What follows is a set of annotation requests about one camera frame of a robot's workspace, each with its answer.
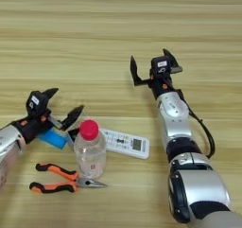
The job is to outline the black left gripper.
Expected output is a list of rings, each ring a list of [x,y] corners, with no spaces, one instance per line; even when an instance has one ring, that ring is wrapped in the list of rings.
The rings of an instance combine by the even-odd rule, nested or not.
[[[49,100],[58,91],[58,88],[47,89],[43,92],[43,98]],[[78,120],[83,109],[83,105],[74,108],[61,122],[53,119],[51,112],[47,110],[44,114],[29,114],[25,118],[13,121],[12,125],[24,137],[27,144],[32,142],[35,138],[39,138],[48,144],[65,144],[66,138],[53,131],[55,127],[54,123],[59,124],[61,131],[66,131]]]

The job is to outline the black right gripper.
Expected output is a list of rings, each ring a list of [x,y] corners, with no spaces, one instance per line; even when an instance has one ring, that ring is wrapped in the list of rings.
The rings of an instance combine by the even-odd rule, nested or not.
[[[170,59],[171,73],[180,73],[182,71],[182,67],[178,64],[175,57],[165,48],[163,49],[163,52]],[[169,75],[161,75],[159,77],[155,77],[152,74],[152,71],[149,71],[149,78],[141,79],[138,76],[137,64],[133,57],[130,57],[130,72],[132,75],[134,85],[147,85],[151,89],[155,98],[158,98],[160,95],[166,93],[180,91],[180,89],[175,89],[173,87],[171,77]]]

